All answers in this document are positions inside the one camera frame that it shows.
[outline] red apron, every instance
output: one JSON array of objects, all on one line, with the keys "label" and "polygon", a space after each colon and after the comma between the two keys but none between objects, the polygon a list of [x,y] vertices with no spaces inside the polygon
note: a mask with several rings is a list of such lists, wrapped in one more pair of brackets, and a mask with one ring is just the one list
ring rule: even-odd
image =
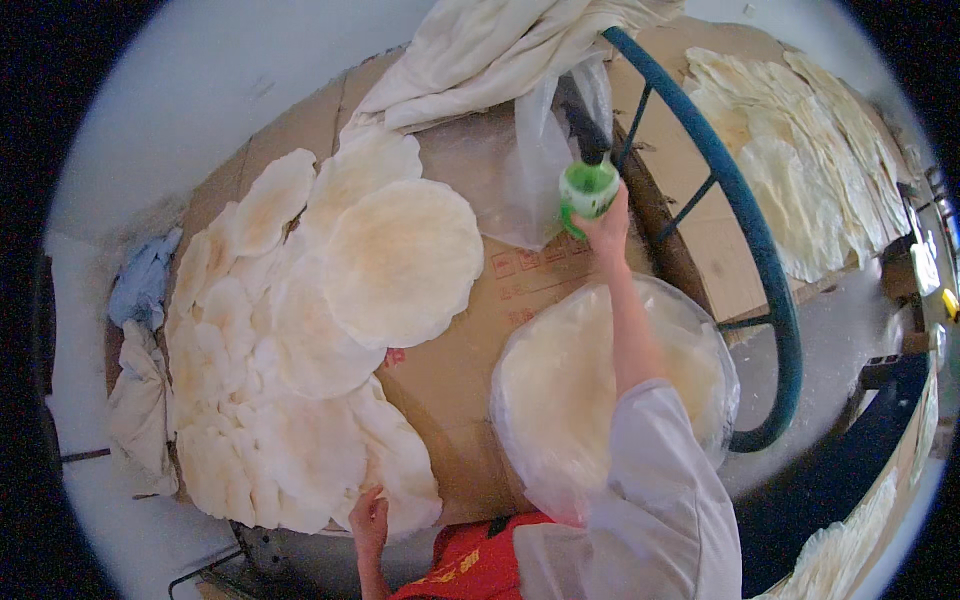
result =
[{"label": "red apron", "polygon": [[552,523],[543,513],[514,516],[506,528],[488,538],[491,523],[446,527],[433,542],[433,568],[426,577],[390,596],[444,600],[520,600],[520,574],[514,554],[514,529]]}]

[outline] person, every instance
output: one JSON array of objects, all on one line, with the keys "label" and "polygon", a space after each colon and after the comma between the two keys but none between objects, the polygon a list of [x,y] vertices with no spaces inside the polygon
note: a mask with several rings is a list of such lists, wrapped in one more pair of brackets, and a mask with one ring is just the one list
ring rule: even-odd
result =
[{"label": "person", "polygon": [[730,497],[693,437],[625,259],[620,189],[602,217],[574,217],[610,287],[619,398],[607,486],[586,529],[541,513],[447,527],[426,577],[391,593],[380,569],[389,506],[376,487],[350,514],[364,600],[740,598],[740,541]]}]

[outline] blue cloth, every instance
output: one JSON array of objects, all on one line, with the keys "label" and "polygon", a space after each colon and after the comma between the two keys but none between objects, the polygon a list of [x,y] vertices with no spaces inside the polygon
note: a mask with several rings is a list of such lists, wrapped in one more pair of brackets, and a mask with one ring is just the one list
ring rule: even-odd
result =
[{"label": "blue cloth", "polygon": [[155,237],[127,258],[113,284],[107,306],[110,320],[118,327],[133,319],[156,331],[163,323],[163,297],[167,291],[170,258],[183,229],[172,228],[165,236]]}]

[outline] metal frame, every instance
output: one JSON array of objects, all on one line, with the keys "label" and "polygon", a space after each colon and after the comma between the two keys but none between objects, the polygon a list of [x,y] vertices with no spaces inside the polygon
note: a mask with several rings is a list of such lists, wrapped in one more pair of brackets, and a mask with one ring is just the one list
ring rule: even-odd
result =
[{"label": "metal frame", "polygon": [[730,450],[734,452],[756,452],[772,444],[789,426],[797,410],[797,399],[800,396],[801,381],[803,379],[803,354],[800,346],[800,331],[797,327],[797,311],[793,305],[793,297],[787,285],[786,276],[780,266],[777,248],[773,236],[763,219],[756,199],[747,182],[744,181],[740,170],[727,149],[724,147],[716,132],[707,122],[700,111],[693,106],[690,99],[680,87],[667,75],[666,71],[626,33],[617,27],[611,27],[603,33],[620,54],[627,59],[643,76],[646,86],[640,96],[639,106],[636,109],[634,123],[630,127],[624,143],[624,152],[618,161],[618,167],[623,166],[623,160],[633,147],[634,136],[639,126],[640,117],[650,98],[650,92],[656,90],[663,101],[680,120],[693,143],[704,156],[710,168],[710,174],[704,184],[700,186],[693,198],[676,217],[663,229],[657,238],[661,242],[673,234],[680,221],[689,214],[690,210],[707,194],[714,183],[719,183],[733,210],[737,223],[747,239],[750,253],[754,257],[756,269],[760,275],[763,292],[767,297],[770,313],[761,317],[752,317],[736,323],[722,324],[722,330],[738,329],[758,324],[769,324],[774,328],[777,340],[777,396],[774,405],[766,420],[756,429],[750,431],[734,431]]}]

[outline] yellow object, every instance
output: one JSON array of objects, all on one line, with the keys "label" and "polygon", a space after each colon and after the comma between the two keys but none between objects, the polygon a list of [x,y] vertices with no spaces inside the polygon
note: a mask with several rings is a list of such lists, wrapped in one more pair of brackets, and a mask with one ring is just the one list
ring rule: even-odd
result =
[{"label": "yellow object", "polygon": [[943,299],[944,306],[947,307],[950,318],[956,321],[957,312],[960,311],[960,302],[957,301],[957,297],[954,296],[953,292],[949,289],[944,290]]}]

